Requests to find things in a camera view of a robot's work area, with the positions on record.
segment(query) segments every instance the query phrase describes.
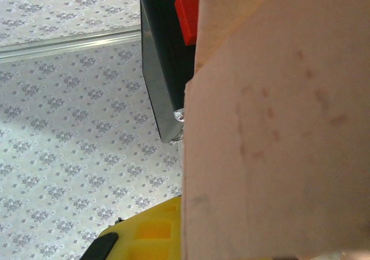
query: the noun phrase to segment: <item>yellow plastic case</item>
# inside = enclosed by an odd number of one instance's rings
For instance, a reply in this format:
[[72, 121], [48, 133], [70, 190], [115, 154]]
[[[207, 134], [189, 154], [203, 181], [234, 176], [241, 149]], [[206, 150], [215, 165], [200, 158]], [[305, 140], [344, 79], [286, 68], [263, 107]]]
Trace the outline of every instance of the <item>yellow plastic case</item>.
[[118, 233], [106, 260], [179, 260], [180, 197], [172, 198], [104, 230]]

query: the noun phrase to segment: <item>metal strip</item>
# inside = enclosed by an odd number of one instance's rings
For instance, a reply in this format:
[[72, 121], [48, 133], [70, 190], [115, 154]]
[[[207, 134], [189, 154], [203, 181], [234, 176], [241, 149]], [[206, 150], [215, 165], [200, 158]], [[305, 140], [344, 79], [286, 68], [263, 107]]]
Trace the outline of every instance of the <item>metal strip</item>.
[[0, 64], [141, 39], [140, 25], [78, 36], [0, 47]]

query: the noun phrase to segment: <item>gray floral pattern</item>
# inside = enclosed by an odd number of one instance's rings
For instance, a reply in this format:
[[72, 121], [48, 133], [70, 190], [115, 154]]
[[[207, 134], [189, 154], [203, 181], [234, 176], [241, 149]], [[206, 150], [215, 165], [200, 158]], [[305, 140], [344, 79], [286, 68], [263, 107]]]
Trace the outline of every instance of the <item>gray floral pattern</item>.
[[0, 6], [0, 46], [140, 23], [139, 0], [0, 0]]
[[[15, 7], [48, 10], [31, 4]], [[181, 194], [140, 43], [2, 64], [0, 96], [0, 259], [80, 259], [117, 217]]]

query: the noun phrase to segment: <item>black plastic case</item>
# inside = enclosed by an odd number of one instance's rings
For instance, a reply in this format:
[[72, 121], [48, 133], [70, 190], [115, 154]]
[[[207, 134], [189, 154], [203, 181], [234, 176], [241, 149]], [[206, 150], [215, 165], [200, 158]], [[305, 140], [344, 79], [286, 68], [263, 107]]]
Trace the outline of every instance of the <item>black plastic case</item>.
[[186, 46], [175, 0], [140, 0], [143, 75], [161, 140], [181, 138], [185, 84], [193, 77], [195, 45]]

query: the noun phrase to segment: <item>floral wallpaper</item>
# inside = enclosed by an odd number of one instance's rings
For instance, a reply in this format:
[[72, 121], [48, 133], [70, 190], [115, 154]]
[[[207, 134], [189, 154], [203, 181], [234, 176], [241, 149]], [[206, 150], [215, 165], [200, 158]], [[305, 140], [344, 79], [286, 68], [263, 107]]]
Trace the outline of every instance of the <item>floral wallpaper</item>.
[[0, 65], [0, 259], [77, 260], [117, 217], [181, 194], [140, 43]]
[[139, 0], [0, 0], [0, 46], [139, 25]]

